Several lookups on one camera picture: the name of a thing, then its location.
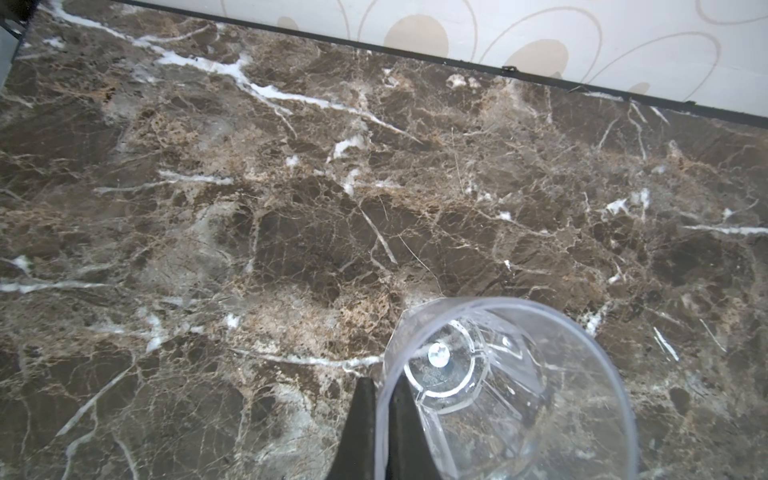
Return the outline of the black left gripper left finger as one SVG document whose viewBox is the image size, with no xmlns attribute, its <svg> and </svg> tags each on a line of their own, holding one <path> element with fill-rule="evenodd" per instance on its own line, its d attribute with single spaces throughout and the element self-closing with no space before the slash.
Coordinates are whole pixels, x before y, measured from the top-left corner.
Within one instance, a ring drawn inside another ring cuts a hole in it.
<svg viewBox="0 0 768 480">
<path fill-rule="evenodd" d="M 374 478 L 376 387 L 369 377 L 359 378 L 327 480 Z"/>
</svg>

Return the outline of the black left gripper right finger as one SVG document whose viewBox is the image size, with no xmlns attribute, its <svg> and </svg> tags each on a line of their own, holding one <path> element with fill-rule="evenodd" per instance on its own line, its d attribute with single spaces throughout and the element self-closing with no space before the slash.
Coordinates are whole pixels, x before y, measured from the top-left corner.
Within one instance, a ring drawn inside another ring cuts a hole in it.
<svg viewBox="0 0 768 480">
<path fill-rule="evenodd" d="M 400 377 L 389 402 L 388 459 L 390 480 L 440 480 L 410 383 Z"/>
</svg>

